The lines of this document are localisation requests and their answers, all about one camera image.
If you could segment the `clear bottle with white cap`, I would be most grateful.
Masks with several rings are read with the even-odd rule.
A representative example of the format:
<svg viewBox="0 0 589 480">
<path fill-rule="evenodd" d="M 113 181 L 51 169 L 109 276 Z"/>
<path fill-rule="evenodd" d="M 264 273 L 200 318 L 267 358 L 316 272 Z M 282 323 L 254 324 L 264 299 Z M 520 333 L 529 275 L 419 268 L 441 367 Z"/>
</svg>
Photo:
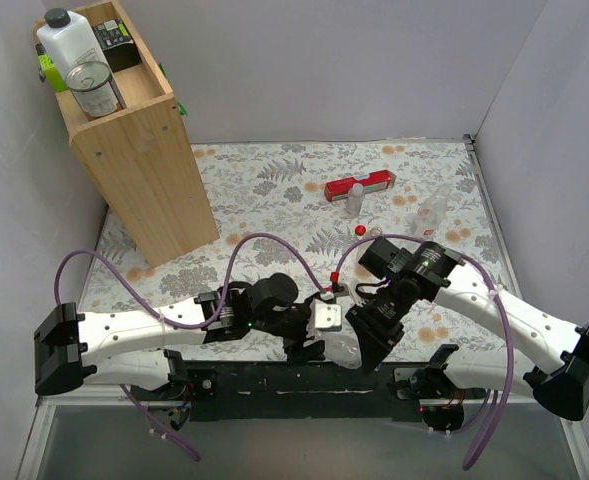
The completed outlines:
<svg viewBox="0 0 589 480">
<path fill-rule="evenodd" d="M 362 366 L 360 348 L 355 338 L 340 332 L 329 332 L 323 335 L 323 341 L 327 360 L 350 370 L 357 370 Z"/>
</svg>

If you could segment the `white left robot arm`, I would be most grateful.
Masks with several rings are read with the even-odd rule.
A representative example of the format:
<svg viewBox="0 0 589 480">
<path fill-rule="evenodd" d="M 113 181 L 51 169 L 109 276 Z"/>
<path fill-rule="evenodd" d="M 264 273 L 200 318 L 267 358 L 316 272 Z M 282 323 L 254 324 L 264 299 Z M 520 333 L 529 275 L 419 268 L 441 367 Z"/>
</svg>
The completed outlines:
<svg viewBox="0 0 589 480">
<path fill-rule="evenodd" d="M 298 294 L 292 278 L 276 273 L 151 311 L 81 312 L 60 303 L 34 333 L 35 392 L 126 384 L 174 400 L 187 386 L 176 346 L 240 340 L 252 330 L 282 338 L 291 362 L 320 359 L 316 338 L 341 326 L 341 309 L 328 292 L 304 302 Z"/>
</svg>

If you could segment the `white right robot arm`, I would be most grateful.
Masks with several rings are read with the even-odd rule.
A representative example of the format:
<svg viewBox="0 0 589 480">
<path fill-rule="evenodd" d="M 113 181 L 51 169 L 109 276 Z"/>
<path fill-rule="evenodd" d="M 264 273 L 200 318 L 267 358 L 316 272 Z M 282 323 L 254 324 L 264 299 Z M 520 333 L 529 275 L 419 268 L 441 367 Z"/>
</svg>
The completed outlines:
<svg viewBox="0 0 589 480">
<path fill-rule="evenodd" d="M 418 398 L 468 389 L 530 397 L 556 416 L 579 421 L 589 407 L 589 322 L 556 318 L 494 285 L 472 258 L 433 241 L 410 252 L 392 235 L 376 238 L 359 263 L 382 286 L 346 319 L 358 339 L 362 370 L 372 373 L 400 343 L 403 319 L 419 301 L 456 312 L 501 337 L 506 350 L 469 353 L 443 344 L 398 390 Z"/>
</svg>

